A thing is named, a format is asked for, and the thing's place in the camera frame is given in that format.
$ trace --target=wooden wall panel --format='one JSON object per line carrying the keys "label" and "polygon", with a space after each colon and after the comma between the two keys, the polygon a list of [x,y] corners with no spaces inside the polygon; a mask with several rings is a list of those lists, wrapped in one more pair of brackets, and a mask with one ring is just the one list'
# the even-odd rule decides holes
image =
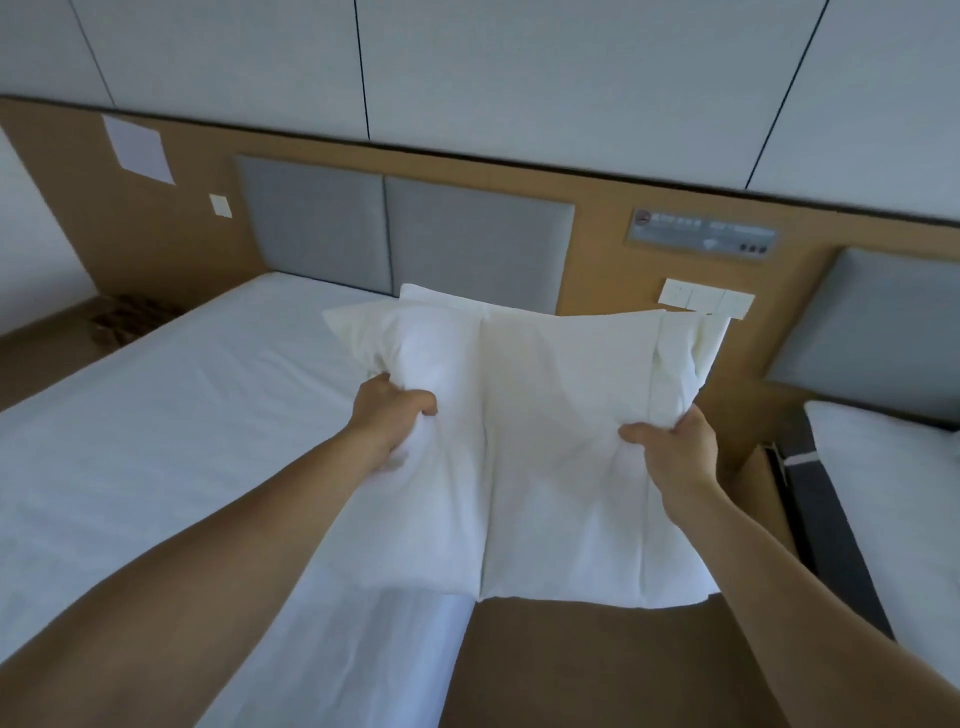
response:
{"label": "wooden wall panel", "polygon": [[[558,313],[657,307],[667,278],[756,294],[733,322],[699,402],[725,464],[773,435],[783,411],[810,395],[763,382],[780,343],[843,246],[960,260],[960,229],[782,203],[428,154],[125,117],[160,131],[177,186],[122,170],[99,112],[0,100],[7,131],[104,293],[139,291],[196,305],[263,273],[232,157],[314,162],[572,202],[574,218]],[[234,217],[216,217],[209,193]],[[635,207],[776,228],[763,263],[624,245]]]}

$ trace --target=wall switch panel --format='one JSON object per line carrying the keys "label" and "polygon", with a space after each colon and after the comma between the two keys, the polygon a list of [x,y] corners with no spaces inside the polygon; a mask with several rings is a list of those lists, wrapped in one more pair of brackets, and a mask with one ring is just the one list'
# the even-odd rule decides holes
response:
{"label": "wall switch panel", "polygon": [[732,319],[744,318],[753,302],[752,293],[728,291],[710,285],[673,279],[667,279],[658,301],[664,305],[686,308],[699,313],[715,313]]}
{"label": "wall switch panel", "polygon": [[667,279],[660,292],[658,303],[672,305],[677,308],[686,308],[693,294],[693,283],[686,283],[682,280]]}
{"label": "wall switch panel", "polygon": [[691,252],[762,260],[777,245],[777,237],[777,231],[756,225],[635,209],[627,243],[654,243]]}
{"label": "wall switch panel", "polygon": [[716,313],[721,316],[730,316],[732,319],[742,319],[750,310],[754,302],[754,294],[741,293],[740,291],[724,291],[720,304],[717,305]]}
{"label": "wall switch panel", "polygon": [[713,288],[709,285],[695,285],[693,286],[693,293],[690,295],[690,300],[687,302],[686,307],[698,313],[714,313],[717,306],[720,305],[720,299],[723,298],[725,293],[726,291],[723,288]]}

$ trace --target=white wall panel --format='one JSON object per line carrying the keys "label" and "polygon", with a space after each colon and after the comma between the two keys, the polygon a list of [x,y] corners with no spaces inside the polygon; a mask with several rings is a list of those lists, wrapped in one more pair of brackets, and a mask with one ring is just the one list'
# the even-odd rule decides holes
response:
{"label": "white wall panel", "polygon": [[0,334],[97,293],[0,130]]}
{"label": "white wall panel", "polygon": [[960,219],[960,3],[831,0],[750,188]]}
{"label": "white wall panel", "polygon": [[75,0],[117,107],[367,138],[352,0]]}
{"label": "white wall panel", "polygon": [[357,0],[374,141],[742,188],[823,0]]}
{"label": "white wall panel", "polygon": [[69,0],[0,2],[0,93],[112,106]]}

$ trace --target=paper notice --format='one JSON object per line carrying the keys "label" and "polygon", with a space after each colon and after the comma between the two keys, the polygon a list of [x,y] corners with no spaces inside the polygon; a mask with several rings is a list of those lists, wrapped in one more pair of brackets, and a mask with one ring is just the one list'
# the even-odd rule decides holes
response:
{"label": "paper notice", "polygon": [[221,217],[233,217],[230,211],[230,203],[223,195],[210,195],[210,202],[213,203],[213,211]]}
{"label": "paper notice", "polygon": [[160,182],[174,184],[160,132],[104,114],[107,136],[124,169]]}

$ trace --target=bed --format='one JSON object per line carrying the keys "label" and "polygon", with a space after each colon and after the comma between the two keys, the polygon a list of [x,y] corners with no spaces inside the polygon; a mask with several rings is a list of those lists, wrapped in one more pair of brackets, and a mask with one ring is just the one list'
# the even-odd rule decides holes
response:
{"label": "bed", "polygon": [[[346,423],[367,372],[324,310],[403,282],[556,305],[570,205],[267,159],[238,169],[257,243],[286,273],[0,415],[0,660]],[[201,724],[437,725],[473,605],[360,589],[314,559]]]}
{"label": "bed", "polygon": [[840,254],[768,377],[858,406],[809,401],[740,480],[772,484],[781,540],[960,687],[958,309],[956,263]]}

